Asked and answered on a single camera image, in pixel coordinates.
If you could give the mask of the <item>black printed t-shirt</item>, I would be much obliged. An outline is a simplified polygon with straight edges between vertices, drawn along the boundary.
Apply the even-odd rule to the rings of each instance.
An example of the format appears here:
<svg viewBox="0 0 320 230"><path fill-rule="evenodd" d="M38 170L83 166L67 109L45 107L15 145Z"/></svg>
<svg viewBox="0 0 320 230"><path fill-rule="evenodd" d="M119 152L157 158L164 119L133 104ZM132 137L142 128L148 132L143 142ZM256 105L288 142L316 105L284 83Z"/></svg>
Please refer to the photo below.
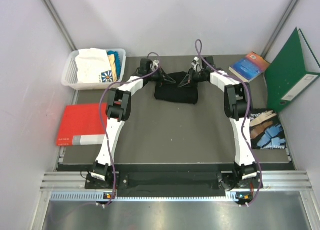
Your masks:
<svg viewBox="0 0 320 230"><path fill-rule="evenodd" d="M253 149L286 149L285 131L276 111L268 108L252 109L250 138Z"/></svg>

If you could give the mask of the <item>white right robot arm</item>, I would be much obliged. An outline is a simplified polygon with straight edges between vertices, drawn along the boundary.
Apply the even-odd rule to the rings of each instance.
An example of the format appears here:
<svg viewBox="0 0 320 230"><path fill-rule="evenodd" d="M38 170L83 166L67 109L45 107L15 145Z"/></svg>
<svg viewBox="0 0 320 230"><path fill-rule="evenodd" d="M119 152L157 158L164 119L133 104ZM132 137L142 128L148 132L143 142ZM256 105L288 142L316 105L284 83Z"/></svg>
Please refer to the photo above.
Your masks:
<svg viewBox="0 0 320 230"><path fill-rule="evenodd" d="M194 57L192 67L178 84L179 88L210 82L224 93L224 112L229 118L234 135L235 160L232 182L244 188L257 177L256 160L250 142L251 90L248 83L233 79L222 69L213 69L213 57Z"/></svg>

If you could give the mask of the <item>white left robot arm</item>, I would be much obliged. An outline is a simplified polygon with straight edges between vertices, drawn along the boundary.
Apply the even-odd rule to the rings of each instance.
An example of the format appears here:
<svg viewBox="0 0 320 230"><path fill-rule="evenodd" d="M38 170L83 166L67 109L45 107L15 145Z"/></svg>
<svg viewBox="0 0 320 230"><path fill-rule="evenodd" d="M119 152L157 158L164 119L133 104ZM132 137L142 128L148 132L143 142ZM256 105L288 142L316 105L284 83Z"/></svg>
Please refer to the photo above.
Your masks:
<svg viewBox="0 0 320 230"><path fill-rule="evenodd" d="M125 122L132 111L132 96L148 82L174 83L161 67L158 59L143 58L136 72L126 82L115 82L105 93L108 96L106 120L102 121L105 130L100 152L93 164L91 176L102 188L108 188L115 180L114 153Z"/></svg>

